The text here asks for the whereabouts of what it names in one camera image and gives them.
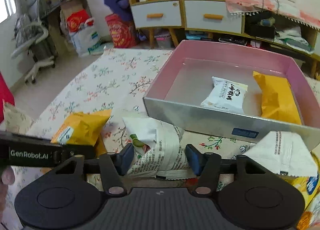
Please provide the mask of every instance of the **floral bedsheet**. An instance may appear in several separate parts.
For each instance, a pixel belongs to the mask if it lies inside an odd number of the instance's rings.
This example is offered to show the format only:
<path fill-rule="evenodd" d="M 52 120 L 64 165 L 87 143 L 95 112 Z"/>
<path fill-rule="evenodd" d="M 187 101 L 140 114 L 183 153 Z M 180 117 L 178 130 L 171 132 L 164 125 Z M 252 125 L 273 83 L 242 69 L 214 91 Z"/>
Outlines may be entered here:
<path fill-rule="evenodd" d="M 44 110 L 28 131 L 28 135 L 51 138 L 71 112 L 95 112 L 113 109 L 111 118 L 102 131 L 104 144 L 109 152 L 119 152 L 128 142 L 121 113 L 145 113 L 142 97 L 153 79 L 169 58 L 169 50 L 108 49 L 104 54 L 78 74 Z M 308 79 L 320 100 L 319 82 Z M 186 134 L 181 145 L 193 143 L 201 152 L 214 151 L 223 158 L 233 158 L 244 153 L 250 143 L 216 136 Z M 14 167 L 16 182 L 9 187 L 3 223 L 9 230 L 22 229 L 14 210 L 14 199 L 26 185 L 44 174 L 43 169 Z M 99 177 L 91 183 L 99 187 Z M 165 182 L 166 186 L 192 185 L 193 179 Z"/>

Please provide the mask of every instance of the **red gift bag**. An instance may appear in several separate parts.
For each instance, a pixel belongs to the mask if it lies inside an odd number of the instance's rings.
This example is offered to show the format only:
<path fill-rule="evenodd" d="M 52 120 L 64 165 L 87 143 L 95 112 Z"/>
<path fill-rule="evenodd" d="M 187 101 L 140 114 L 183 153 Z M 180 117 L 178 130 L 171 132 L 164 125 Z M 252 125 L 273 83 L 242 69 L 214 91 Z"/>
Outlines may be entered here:
<path fill-rule="evenodd" d="M 123 21 L 118 14 L 111 14 L 106 17 L 106 22 L 117 48 L 130 48 L 137 45 L 136 29 L 134 22 Z"/>
<path fill-rule="evenodd" d="M 67 26 L 70 32 L 77 32 L 79 30 L 79 26 L 81 23 L 85 23 L 87 19 L 89 19 L 90 16 L 85 10 L 78 11 L 76 13 L 71 14 L 67 18 Z"/>
<path fill-rule="evenodd" d="M 10 92 L 7 84 L 5 83 L 1 73 L 0 73 L 0 123 L 4 120 L 3 116 L 3 101 L 14 105 L 13 94 Z"/>

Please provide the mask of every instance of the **pink box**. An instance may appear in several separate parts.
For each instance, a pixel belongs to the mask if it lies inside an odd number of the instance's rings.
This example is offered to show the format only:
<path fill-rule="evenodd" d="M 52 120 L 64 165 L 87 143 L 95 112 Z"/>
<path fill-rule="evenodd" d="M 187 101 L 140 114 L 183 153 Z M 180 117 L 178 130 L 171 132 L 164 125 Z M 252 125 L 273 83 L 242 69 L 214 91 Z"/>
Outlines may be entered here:
<path fill-rule="evenodd" d="M 286 77 L 304 125 L 265 119 L 261 90 L 252 72 Z M 244 115 L 200 106 L 213 89 L 211 77 L 248 85 Z M 185 40 L 164 64 L 143 97 L 148 115 L 185 130 L 258 142 L 269 131 L 300 134 L 309 150 L 320 142 L 320 107 L 295 61 L 266 50 Z"/>

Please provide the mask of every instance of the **white plastic bag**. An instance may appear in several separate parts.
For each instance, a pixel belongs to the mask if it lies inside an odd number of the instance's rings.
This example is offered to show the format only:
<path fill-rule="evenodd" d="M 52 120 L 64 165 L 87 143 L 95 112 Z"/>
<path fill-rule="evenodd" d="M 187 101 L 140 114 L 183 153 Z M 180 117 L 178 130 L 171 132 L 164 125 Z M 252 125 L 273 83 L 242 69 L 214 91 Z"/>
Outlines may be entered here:
<path fill-rule="evenodd" d="M 34 120 L 19 108 L 3 100 L 5 129 L 11 133 L 26 134 Z"/>
<path fill-rule="evenodd" d="M 212 77 L 212 80 L 214 88 L 201 106 L 244 114 L 242 104 L 248 86 L 223 78 Z"/>
<path fill-rule="evenodd" d="M 89 26 L 88 22 L 92 22 L 93 18 L 86 20 L 84 29 L 77 32 L 70 32 L 70 38 L 73 46 L 80 57 L 89 55 L 92 51 L 101 45 L 101 37 L 94 25 Z"/>
<path fill-rule="evenodd" d="M 137 158 L 128 170 L 132 177 L 161 177 L 169 180 L 193 178 L 191 168 L 180 146 L 181 131 L 179 128 L 150 118 L 138 117 L 128 113 L 122 117 L 126 133 L 135 134 L 137 139 L 148 148 L 137 147 Z"/>
<path fill-rule="evenodd" d="M 290 177 L 317 177 L 318 166 L 301 136 L 270 131 L 245 153 L 271 172 Z"/>

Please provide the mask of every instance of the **window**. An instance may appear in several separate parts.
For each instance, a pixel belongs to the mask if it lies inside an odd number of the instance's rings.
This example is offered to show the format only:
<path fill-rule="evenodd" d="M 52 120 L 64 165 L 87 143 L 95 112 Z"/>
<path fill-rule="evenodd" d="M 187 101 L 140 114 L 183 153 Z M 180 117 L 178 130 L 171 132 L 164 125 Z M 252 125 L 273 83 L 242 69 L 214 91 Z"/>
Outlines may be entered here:
<path fill-rule="evenodd" d="M 0 23 L 16 13 L 14 0 L 0 0 Z"/>

